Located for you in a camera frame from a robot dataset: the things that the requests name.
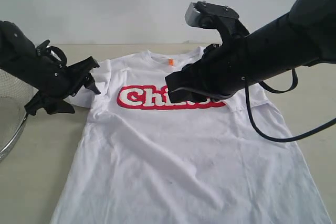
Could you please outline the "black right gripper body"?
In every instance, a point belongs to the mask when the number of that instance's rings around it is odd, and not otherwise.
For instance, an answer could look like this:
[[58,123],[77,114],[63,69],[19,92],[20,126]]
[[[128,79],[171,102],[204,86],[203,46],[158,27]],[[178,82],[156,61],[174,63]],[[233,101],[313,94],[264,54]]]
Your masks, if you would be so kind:
[[210,44],[196,64],[194,92],[206,98],[230,98],[249,85],[246,47]]

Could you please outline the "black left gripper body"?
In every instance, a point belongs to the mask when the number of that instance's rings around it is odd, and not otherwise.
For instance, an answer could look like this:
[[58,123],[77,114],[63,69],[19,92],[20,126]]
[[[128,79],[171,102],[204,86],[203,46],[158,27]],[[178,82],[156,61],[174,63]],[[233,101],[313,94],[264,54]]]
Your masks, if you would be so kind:
[[72,76],[66,64],[49,58],[34,61],[34,88],[43,94],[56,99],[75,96],[84,87],[92,89],[92,74]]

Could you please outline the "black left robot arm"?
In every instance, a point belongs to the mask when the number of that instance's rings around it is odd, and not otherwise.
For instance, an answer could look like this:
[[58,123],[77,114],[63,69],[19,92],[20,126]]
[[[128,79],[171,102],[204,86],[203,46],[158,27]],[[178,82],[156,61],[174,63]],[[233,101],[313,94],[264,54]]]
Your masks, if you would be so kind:
[[98,67],[93,57],[69,66],[64,52],[49,40],[35,46],[14,23],[1,22],[1,69],[37,89],[25,105],[29,115],[39,109],[49,115],[73,114],[67,97],[74,97],[81,87],[100,94],[90,73]]

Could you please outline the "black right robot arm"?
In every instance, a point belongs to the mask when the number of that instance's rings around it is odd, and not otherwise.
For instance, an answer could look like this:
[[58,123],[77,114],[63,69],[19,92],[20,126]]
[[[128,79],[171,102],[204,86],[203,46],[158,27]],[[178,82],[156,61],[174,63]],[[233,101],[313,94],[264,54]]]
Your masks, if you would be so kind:
[[250,33],[227,6],[191,3],[188,25],[219,32],[222,44],[165,78],[172,103],[225,100],[245,86],[300,66],[335,63],[335,0],[296,0],[291,10]]

